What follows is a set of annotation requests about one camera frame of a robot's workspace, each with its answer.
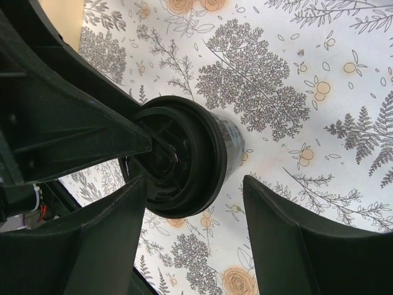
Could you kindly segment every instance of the beige surface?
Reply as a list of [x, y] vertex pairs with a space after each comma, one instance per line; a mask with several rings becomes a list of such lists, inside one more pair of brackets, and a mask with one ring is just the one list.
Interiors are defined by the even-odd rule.
[[84, 0], [39, 0], [39, 3], [64, 41], [78, 52]]

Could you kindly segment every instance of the orange rose illustration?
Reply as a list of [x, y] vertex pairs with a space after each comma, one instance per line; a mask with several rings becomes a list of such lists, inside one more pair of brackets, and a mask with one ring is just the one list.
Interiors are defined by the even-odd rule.
[[199, 0], [201, 5], [209, 11], [219, 10], [224, 5], [225, 0]]
[[168, 0], [168, 8], [175, 14], [186, 14], [191, 10], [195, 0]]
[[259, 293], [254, 278], [243, 269], [226, 270], [222, 285], [229, 295], [257, 295]]
[[168, 219], [168, 223], [174, 227], [180, 227], [184, 224], [184, 218], [180, 219]]

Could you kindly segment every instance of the black plastic bracket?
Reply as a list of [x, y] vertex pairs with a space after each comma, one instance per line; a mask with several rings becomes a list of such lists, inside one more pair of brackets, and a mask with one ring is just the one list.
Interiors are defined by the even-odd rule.
[[46, 182], [151, 150], [146, 132], [42, 62], [1, 10], [0, 31], [2, 185]]
[[0, 0], [0, 8], [30, 49], [63, 79], [127, 119], [140, 110], [137, 101], [63, 41], [38, 0]]

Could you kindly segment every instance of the black circular opening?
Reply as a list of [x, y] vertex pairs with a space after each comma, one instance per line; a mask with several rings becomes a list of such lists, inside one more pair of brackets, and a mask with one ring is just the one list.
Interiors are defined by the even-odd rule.
[[225, 142], [212, 115], [185, 98], [162, 96], [145, 104], [134, 121], [152, 135], [153, 151], [119, 162], [126, 180], [147, 176], [147, 209], [183, 218], [210, 206], [227, 169]]

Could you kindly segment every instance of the floral wallpaper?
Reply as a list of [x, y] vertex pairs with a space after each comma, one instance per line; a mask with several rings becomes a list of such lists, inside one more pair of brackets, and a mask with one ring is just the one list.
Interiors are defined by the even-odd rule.
[[[217, 200], [148, 210], [135, 267], [159, 294], [257, 295], [243, 176], [347, 226], [393, 230], [390, 0], [86, 0], [80, 54], [141, 104], [179, 95], [236, 122], [246, 147]], [[116, 160], [61, 179], [85, 206]]]

